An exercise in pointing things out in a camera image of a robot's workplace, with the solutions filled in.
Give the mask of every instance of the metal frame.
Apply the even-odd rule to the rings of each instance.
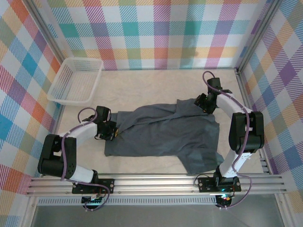
[[[35,22],[38,24],[39,29],[44,35],[46,41],[49,43],[51,49],[55,53],[55,56],[62,62],[64,55],[58,47],[53,36],[49,32],[48,26],[42,19],[39,11],[32,0],[23,0],[29,12],[32,14]],[[263,34],[269,26],[269,23],[275,15],[277,9],[281,4],[281,0],[273,0],[271,3],[266,16],[261,22],[261,26],[257,31],[247,53],[245,54],[239,70],[235,69],[235,75],[239,84],[239,88],[243,97],[244,104],[251,108],[248,95],[244,88],[243,81],[241,80],[241,72],[249,62],[253,52],[255,51],[258,43],[260,42]],[[64,106],[60,109],[59,119],[57,125],[54,128],[54,133],[57,132],[60,125],[61,117],[64,111]],[[271,175],[272,168],[268,163],[267,155],[264,149],[259,150],[260,161],[262,164],[262,174],[248,174],[252,177],[253,187],[251,194],[275,194],[283,221],[286,226],[295,226],[295,219],[290,207],[289,198],[285,195],[286,186],[284,185],[283,178],[280,175]],[[184,196],[191,198],[201,198],[201,196],[209,197],[210,193],[199,193],[197,187],[194,186],[193,180],[196,176],[193,175],[132,175],[132,174],[106,174],[100,175],[102,178],[115,178],[115,191],[112,194],[112,198],[143,198],[147,197],[179,197]],[[242,192],[237,194],[245,194],[248,189],[249,182],[246,178],[240,178]],[[28,206],[22,226],[30,226],[32,222],[34,212],[37,205],[41,205],[39,198],[47,197],[50,199],[54,198],[75,198],[81,197],[82,195],[74,195],[71,193],[72,184],[69,182],[61,182],[59,178],[50,176],[41,176],[39,178],[33,178],[32,183],[28,189]]]
[[[53,28],[54,28],[55,32],[57,33],[58,40],[59,40],[59,42],[61,42],[61,44],[63,46],[63,49],[66,51],[68,57],[74,57],[74,55],[71,51],[71,48],[67,43],[67,40],[66,40],[66,38],[65,38],[65,36],[64,36],[64,34],[63,34],[59,24],[58,24],[53,12],[52,12],[52,9],[51,9],[49,3],[47,2],[47,0],[40,0],[40,3],[42,5],[44,13],[48,17],[50,23],[53,25]]]
[[[250,104],[250,101],[248,99],[248,94],[246,92],[243,80],[241,78],[241,72],[236,72],[236,77],[241,91],[241,95],[243,97],[243,102],[247,107],[252,109],[252,105]],[[265,171],[264,167],[266,166],[268,173],[273,174],[273,169],[271,167],[270,162],[268,162],[269,159],[265,152],[265,149],[264,148],[259,149],[259,154],[260,154],[260,160],[261,160],[263,171]],[[286,192],[276,193],[275,197],[285,226],[287,227],[299,226],[294,216],[294,210],[291,206],[290,198],[288,194],[286,194]]]
[[[58,197],[37,197],[38,206],[83,206],[80,196],[58,196]],[[133,206],[170,206],[170,205],[215,205],[216,197],[214,195],[193,195],[187,196],[110,196],[106,202],[107,206],[111,205],[133,205]]]
[[[239,71],[242,72],[247,63],[249,62],[250,58],[252,57],[255,49],[257,48],[260,40],[262,39],[264,33],[266,32],[271,20],[273,19],[274,15],[276,14],[277,10],[279,9],[280,5],[282,3],[282,0],[273,0],[271,2],[271,5],[268,7],[268,10],[266,12],[266,15],[262,19],[261,26],[259,27],[257,33],[255,34],[248,50],[246,51],[243,60],[239,66]]]
[[[248,174],[253,180],[251,194],[275,194],[286,192],[283,179],[280,175]],[[146,175],[146,174],[99,174],[101,178],[114,178],[115,189],[113,196],[184,196],[184,195],[213,195],[214,192],[199,192],[194,186],[195,175]],[[249,179],[240,177],[241,192],[245,194],[250,185]],[[31,197],[40,196],[77,196],[71,193],[72,183],[60,181],[58,177],[42,176],[32,179],[27,191]]]
[[[43,20],[42,16],[39,13],[39,10],[37,9],[35,3],[33,0],[22,0],[24,5],[26,6],[29,13],[32,15],[34,21],[36,22],[39,30],[41,31],[42,35],[44,36],[46,42],[52,49],[53,53],[55,54],[57,60],[60,64],[65,59],[65,56],[63,55],[61,49],[59,48],[57,42],[55,41],[53,35],[51,34],[48,25]]]

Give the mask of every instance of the plastic basket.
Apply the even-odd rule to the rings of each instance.
[[[101,77],[103,62],[94,58],[67,58],[47,93],[62,105],[89,106]]]

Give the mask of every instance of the cable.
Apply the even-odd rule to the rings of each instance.
[[[220,90],[218,90],[218,89],[216,89],[216,88],[210,86],[210,85],[207,83],[207,81],[205,80],[205,74],[206,74],[206,73],[210,73],[210,74],[215,78],[214,74],[213,74],[211,71],[205,71],[205,72],[203,73],[203,75],[202,75],[203,82],[204,82],[210,89],[212,89],[212,90],[214,90],[214,91],[216,91],[216,92],[218,92],[218,93],[220,93],[220,94],[222,94],[222,95],[225,95],[226,97],[229,97],[232,101],[234,101],[234,102],[235,102],[235,103],[244,111],[244,113],[245,113],[245,115],[246,115],[246,125],[247,125],[247,126],[246,126],[246,132],[245,132],[245,137],[244,137],[243,146],[242,146],[242,148],[241,148],[241,150],[240,150],[240,152],[239,152],[239,154],[238,154],[238,157],[237,157],[237,158],[234,160],[234,162],[232,163],[232,169],[233,169],[233,171],[237,174],[237,176],[248,178],[248,179],[250,180],[250,187],[248,188],[246,194],[245,194],[238,202],[236,202],[235,204],[233,204],[233,205],[231,205],[231,206],[229,206],[229,207],[223,207],[223,206],[222,206],[223,208],[229,209],[229,208],[235,207],[235,206],[237,206],[239,203],[241,203],[241,202],[248,196],[248,194],[249,194],[249,192],[250,192],[250,190],[251,190],[251,187],[252,187],[252,179],[251,179],[249,176],[246,176],[246,175],[242,175],[242,174],[237,173],[237,171],[236,171],[236,169],[235,169],[235,165],[236,165],[236,163],[238,162],[238,160],[241,158],[241,156],[242,156],[242,154],[243,154],[243,152],[244,152],[244,150],[245,150],[245,147],[246,147],[246,143],[247,143],[247,139],[248,139],[248,134],[249,134],[249,131],[250,131],[250,116],[249,116],[249,114],[248,114],[246,108],[245,108],[237,99],[235,99],[234,97],[230,96],[229,94],[227,94],[227,93],[225,93],[225,92],[222,92],[222,91],[220,91]]]
[[[89,122],[82,123],[82,124],[77,125],[76,127],[72,128],[70,131],[68,131],[67,133],[65,133],[65,135],[62,137],[61,150],[62,150],[62,157],[63,157],[63,173],[62,173],[61,181],[64,181],[64,179],[65,179],[66,168],[67,168],[66,153],[65,153],[65,146],[64,146],[65,138],[69,134],[71,134],[71,132],[75,131],[76,129],[78,129],[78,128],[82,127],[82,126],[85,126],[85,125],[88,125],[88,124],[92,123],[97,118],[97,111],[95,109],[91,108],[91,107],[86,107],[86,108],[83,108],[82,110],[80,110],[80,112],[78,113],[78,121],[79,121],[79,123],[81,123],[80,113],[82,113],[82,111],[87,110],[87,109],[93,110],[95,112],[95,116]],[[86,206],[87,203],[84,203],[84,207],[85,207],[86,211],[88,211],[88,210],[89,211],[96,211],[96,210],[102,208],[105,205],[105,203],[108,201],[108,199],[109,199],[110,191],[109,191],[109,188],[106,187],[105,185],[97,184],[97,183],[77,182],[77,181],[73,181],[73,180],[69,180],[69,179],[66,179],[66,181],[72,182],[72,183],[75,183],[75,184],[83,184],[83,185],[88,185],[88,186],[97,186],[97,187],[106,189],[106,191],[107,191],[107,198],[105,199],[105,201],[102,204],[98,205],[95,209],[88,209],[87,206]]]
[[[232,194],[231,198],[233,198],[235,196],[235,186],[232,186],[232,190],[233,190],[233,194]]]
[[[194,179],[194,185],[195,186],[197,186],[197,187],[199,187],[199,185],[198,184],[196,184],[196,180],[198,179],[198,177],[199,176],[201,176],[201,175],[204,175],[204,176],[207,176],[207,177],[209,177],[210,178],[210,176],[208,176],[208,175],[206,175],[206,174],[198,174],[197,176],[196,176],[196,178]]]
[[[109,113],[110,113],[110,117],[109,117],[109,121],[112,119],[112,111],[109,109]]]

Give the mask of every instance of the black mounting plate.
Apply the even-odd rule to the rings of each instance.
[[[241,192],[239,179],[236,179],[234,185],[217,186],[214,177],[199,177],[198,178],[199,192]]]
[[[101,184],[109,188],[110,194],[114,192],[115,180],[114,179],[98,179],[95,184]],[[100,188],[99,186],[90,186],[90,185],[83,185],[77,184],[72,188],[72,194],[101,194],[107,193],[105,188]]]

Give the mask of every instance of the plaid wall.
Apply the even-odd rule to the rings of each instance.
[[[303,221],[303,0],[284,0],[246,69],[253,109],[265,121],[265,149]]]
[[[46,93],[60,64],[22,0],[0,0],[0,226],[16,226],[59,105]]]
[[[35,2],[49,23],[40,0]],[[234,67],[255,9],[265,0],[48,3],[75,56],[102,58],[106,70],[137,70]]]
[[[261,11],[261,13],[260,13],[260,15],[259,15],[259,17],[258,17],[258,19],[257,19],[257,21],[256,21],[256,23],[254,25],[254,27],[253,27],[253,29],[251,30],[250,35],[249,35],[249,37],[247,39],[247,42],[245,43],[245,46],[243,47],[242,52],[241,52],[241,54],[240,54],[240,56],[239,56],[239,58],[237,60],[237,63],[236,63],[236,66],[235,66],[236,68],[238,68],[240,66],[240,64],[241,64],[241,62],[242,62],[245,54],[247,53],[247,50],[248,50],[249,46],[251,45],[252,40],[255,37],[257,31],[259,30],[259,28],[261,26],[261,21],[264,18],[264,16],[266,15],[267,10],[268,10],[270,4],[272,3],[272,1],[273,0],[266,0],[266,3],[263,6],[263,9],[262,9],[262,11]]]

